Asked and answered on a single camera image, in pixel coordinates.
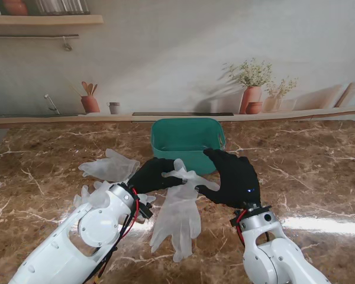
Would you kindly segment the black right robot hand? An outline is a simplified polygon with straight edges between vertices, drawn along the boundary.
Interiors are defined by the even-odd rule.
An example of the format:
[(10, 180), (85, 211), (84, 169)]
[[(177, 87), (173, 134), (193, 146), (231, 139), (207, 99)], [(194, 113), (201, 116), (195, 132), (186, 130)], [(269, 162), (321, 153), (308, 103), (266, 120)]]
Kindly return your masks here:
[(195, 189), (216, 204), (245, 209), (260, 206), (260, 185), (257, 173), (247, 157), (222, 150), (206, 149), (204, 155), (215, 165), (220, 174), (220, 189), (210, 190), (205, 185)]

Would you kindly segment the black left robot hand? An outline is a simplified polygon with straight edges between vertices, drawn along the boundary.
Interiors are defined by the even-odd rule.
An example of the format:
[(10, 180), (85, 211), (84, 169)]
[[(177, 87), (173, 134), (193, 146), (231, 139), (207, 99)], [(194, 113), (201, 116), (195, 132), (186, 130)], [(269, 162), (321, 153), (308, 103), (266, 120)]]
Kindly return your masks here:
[(149, 193), (161, 189), (168, 189), (184, 184), (183, 179), (169, 176), (164, 177), (163, 173), (174, 171), (174, 160), (152, 158), (129, 179), (127, 185), (135, 189), (137, 193)]

